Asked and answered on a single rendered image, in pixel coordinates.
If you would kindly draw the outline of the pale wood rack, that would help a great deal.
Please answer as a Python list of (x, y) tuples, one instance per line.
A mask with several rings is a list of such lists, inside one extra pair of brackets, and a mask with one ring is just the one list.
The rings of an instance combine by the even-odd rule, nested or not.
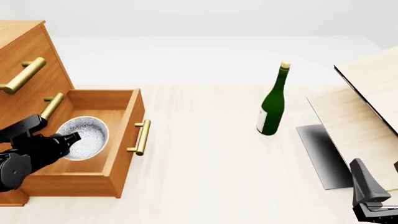
[(360, 158), (383, 188), (398, 190), (398, 46), (335, 70), (347, 85), (308, 102), (344, 166)]

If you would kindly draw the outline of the open wooden drawer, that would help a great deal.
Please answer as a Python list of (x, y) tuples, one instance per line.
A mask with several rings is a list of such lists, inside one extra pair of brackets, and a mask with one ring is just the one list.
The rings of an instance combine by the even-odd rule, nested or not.
[(69, 90), (42, 134), (49, 136), (69, 119), (92, 116), (109, 129), (109, 139), (96, 156), (83, 161), (65, 158), (28, 176), (20, 189), (29, 196), (120, 198), (145, 108), (140, 89)]

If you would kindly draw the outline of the green wine bottle with cork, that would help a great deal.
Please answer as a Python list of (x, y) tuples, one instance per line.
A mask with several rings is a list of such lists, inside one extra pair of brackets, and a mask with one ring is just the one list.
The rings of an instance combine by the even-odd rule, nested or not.
[(288, 61), (281, 62), (274, 86), (261, 104), (256, 129), (265, 136), (275, 134), (279, 128), (285, 110), (284, 87), (290, 66)]

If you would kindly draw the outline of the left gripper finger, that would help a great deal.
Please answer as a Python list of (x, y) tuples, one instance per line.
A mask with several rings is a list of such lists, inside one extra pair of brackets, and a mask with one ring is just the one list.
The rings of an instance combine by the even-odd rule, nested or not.
[(78, 132), (73, 132), (71, 134), (59, 134), (57, 133), (57, 141), (59, 144), (65, 147), (71, 147), (76, 142), (80, 141), (81, 137)]

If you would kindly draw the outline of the wooden cabinet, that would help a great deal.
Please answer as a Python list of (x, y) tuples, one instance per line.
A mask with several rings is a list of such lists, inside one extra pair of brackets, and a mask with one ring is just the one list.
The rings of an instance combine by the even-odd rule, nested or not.
[(49, 36), (49, 33), (46, 30), (45, 22), (43, 20), (0, 20), (0, 50), (11, 44), (11, 42), (15, 40), (20, 40), (23, 35), (31, 33), (32, 31), (41, 28), (44, 34), (47, 37), (47, 40), (52, 47), (54, 54), (60, 64), (61, 69), (63, 70), (65, 77), (67, 78), (70, 89), (73, 88), (73, 84), (70, 81), (70, 78), (65, 70), (65, 67), (58, 55), (58, 52)]

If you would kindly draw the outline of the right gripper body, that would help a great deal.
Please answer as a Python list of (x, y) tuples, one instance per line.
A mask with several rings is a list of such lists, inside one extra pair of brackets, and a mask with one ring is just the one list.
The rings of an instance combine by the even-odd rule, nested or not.
[(353, 211), (359, 222), (398, 222), (398, 206), (369, 207), (360, 203)]

